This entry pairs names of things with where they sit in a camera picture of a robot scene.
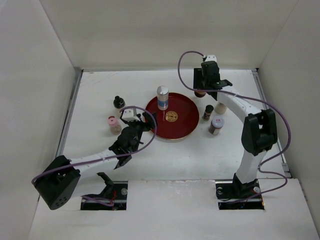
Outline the silver lid blue label shaker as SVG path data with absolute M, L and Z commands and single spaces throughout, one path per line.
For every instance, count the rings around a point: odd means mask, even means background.
M 161 111 L 165 111 L 169 105 L 169 89 L 161 85 L 157 88 L 157 106 Z

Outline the clear top pepper grinder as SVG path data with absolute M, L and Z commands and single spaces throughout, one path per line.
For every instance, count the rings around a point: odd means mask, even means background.
M 227 106 L 221 102 L 218 102 L 214 108 L 214 111 L 219 115 L 224 115 L 227 111 Z

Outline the grey lid red label jar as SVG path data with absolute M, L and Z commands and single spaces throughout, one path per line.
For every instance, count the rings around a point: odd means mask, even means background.
M 224 124 L 225 121 L 221 116 L 214 116 L 208 127 L 209 133 L 212 135 L 218 135 Z

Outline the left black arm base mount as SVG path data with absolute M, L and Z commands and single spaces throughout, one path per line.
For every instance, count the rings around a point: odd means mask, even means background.
M 104 188 L 99 194 L 82 196 L 82 211 L 125 211 L 127 209 L 128 181 L 112 181 L 104 172 L 97 175 L 103 179 Z

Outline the pink lid spice jar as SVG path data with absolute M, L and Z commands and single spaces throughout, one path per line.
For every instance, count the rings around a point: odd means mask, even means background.
M 107 119 L 107 123 L 112 134 L 119 135 L 121 133 L 122 126 L 115 116 L 109 116 Z

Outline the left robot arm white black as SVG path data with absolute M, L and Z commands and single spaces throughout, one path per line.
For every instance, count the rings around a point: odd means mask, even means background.
M 155 112 L 136 113 L 135 108 L 126 108 L 121 111 L 120 119 L 127 126 L 109 148 L 81 158 L 57 156 L 44 172 L 32 179 L 32 185 L 51 210 L 61 208 L 73 197 L 82 197 L 83 205 L 95 203 L 114 209 L 118 190 L 107 173 L 125 166 L 133 155 L 149 146 L 141 141 L 144 132 L 158 130 Z M 96 185 L 95 192 L 80 186 L 94 176 L 103 180 Z

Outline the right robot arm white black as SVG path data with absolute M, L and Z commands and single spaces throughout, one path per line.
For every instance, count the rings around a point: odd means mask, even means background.
M 232 83 L 220 77 L 220 69 L 214 60 L 204 61 L 194 71 L 193 86 L 206 92 L 225 105 L 242 122 L 241 143 L 244 153 L 232 183 L 219 183 L 216 194 L 219 199 L 245 199 L 257 187 L 257 172 L 267 151 L 278 140 L 276 115 L 271 109 L 260 109 L 240 96 Z

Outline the red lid sauce jar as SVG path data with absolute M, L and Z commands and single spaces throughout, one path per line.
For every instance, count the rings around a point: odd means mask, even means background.
M 203 98 L 207 93 L 205 91 L 194 91 L 194 95 L 197 97 L 197 98 Z

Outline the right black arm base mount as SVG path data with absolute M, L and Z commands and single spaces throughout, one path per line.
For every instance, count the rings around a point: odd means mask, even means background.
M 264 210 L 257 179 L 241 183 L 234 174 L 232 181 L 217 181 L 215 194 L 219 210 Z

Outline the black lid spice bottle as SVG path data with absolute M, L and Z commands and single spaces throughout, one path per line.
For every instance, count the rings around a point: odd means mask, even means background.
M 211 114 L 214 110 L 214 106 L 211 105 L 211 104 L 208 104 L 206 107 L 205 107 L 205 110 L 204 110 L 204 113 L 203 113 L 203 116 L 202 116 L 202 119 L 204 121 L 208 121 L 211 117 Z

